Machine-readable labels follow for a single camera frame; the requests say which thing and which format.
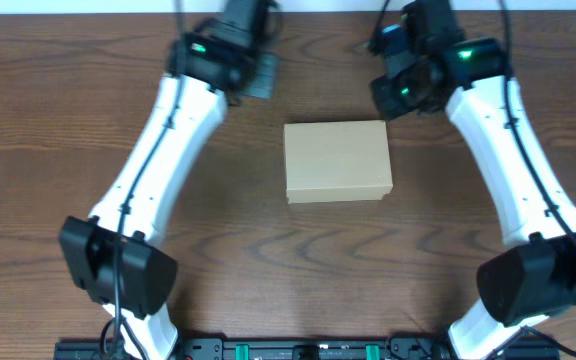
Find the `cardboard box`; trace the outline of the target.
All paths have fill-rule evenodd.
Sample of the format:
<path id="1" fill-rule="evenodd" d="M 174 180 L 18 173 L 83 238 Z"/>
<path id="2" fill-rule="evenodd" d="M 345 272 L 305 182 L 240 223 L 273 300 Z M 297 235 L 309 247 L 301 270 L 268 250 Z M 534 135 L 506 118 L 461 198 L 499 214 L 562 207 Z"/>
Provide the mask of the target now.
<path id="1" fill-rule="evenodd" d="M 381 200 L 393 188 L 383 120 L 284 126 L 290 204 Z"/>

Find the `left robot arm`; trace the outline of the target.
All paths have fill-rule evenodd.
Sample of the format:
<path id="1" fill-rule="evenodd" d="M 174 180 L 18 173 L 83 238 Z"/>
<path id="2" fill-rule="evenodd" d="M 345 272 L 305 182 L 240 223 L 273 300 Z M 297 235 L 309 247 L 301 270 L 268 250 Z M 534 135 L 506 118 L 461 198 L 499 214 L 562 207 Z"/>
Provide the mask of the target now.
<path id="1" fill-rule="evenodd" d="M 229 0 L 171 43 L 152 112 L 112 186 L 58 241 L 74 284 L 110 319 L 95 342 L 56 344 L 58 359 L 172 359 L 179 333 L 167 300 L 176 261 L 161 245 L 193 164 L 244 96 L 271 97 L 278 3 Z"/>

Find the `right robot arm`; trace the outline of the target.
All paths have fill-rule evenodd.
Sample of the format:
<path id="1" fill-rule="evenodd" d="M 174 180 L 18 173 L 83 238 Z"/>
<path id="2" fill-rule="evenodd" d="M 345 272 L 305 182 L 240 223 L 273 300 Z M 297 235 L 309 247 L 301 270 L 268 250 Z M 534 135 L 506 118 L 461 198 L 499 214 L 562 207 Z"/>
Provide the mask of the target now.
<path id="1" fill-rule="evenodd" d="M 370 85 L 385 120 L 443 112 L 468 145 L 496 209 L 504 251 L 477 270 L 475 304 L 436 345 L 439 359 L 538 359 L 565 351 L 539 325 L 576 306 L 576 206 L 531 126 L 512 33 L 470 39 L 448 0 L 415 0 L 377 21 Z"/>

